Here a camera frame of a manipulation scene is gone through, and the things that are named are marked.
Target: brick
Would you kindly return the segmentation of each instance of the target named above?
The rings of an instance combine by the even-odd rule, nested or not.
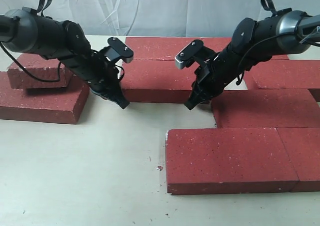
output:
[[[298,182],[275,128],[173,129],[166,138],[167,192],[288,192]]]
[[[200,38],[127,37],[125,44],[134,51],[135,60],[173,61],[190,42]]]
[[[12,89],[0,72],[0,119],[76,124],[89,95],[89,87],[72,76],[66,88]]]
[[[204,45],[214,50],[215,52],[222,51],[230,42],[231,37],[215,37],[215,38],[201,38]],[[273,56],[271,60],[289,60],[287,55]]]
[[[244,75],[248,89],[309,89],[320,101],[319,60],[278,60],[259,63]]]
[[[320,191],[320,128],[278,128],[299,182],[292,192]]]
[[[320,127],[320,107],[307,89],[224,91],[211,107],[218,128]]]
[[[34,76],[45,79],[55,80],[58,78],[57,70],[59,61],[56,59],[45,60],[38,55],[21,54],[17,58],[18,62],[22,64]],[[73,73],[64,65],[60,67],[60,81],[59,82],[40,82],[29,77],[22,71],[15,63],[12,63],[8,69],[11,88],[14,89],[31,89],[31,88],[61,88],[66,87],[70,81]]]
[[[179,70],[173,61],[135,61],[124,65],[121,81],[130,102],[184,103],[196,79],[195,68]]]

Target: white table surface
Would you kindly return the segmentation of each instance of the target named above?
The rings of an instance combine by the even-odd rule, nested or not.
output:
[[[87,38],[97,50],[108,37]],[[290,58],[320,59],[319,52]],[[11,60],[3,52],[0,59],[5,71]],[[320,225],[320,192],[167,194],[167,130],[214,126],[207,106],[123,110],[92,94],[79,125],[0,120],[0,226]]]

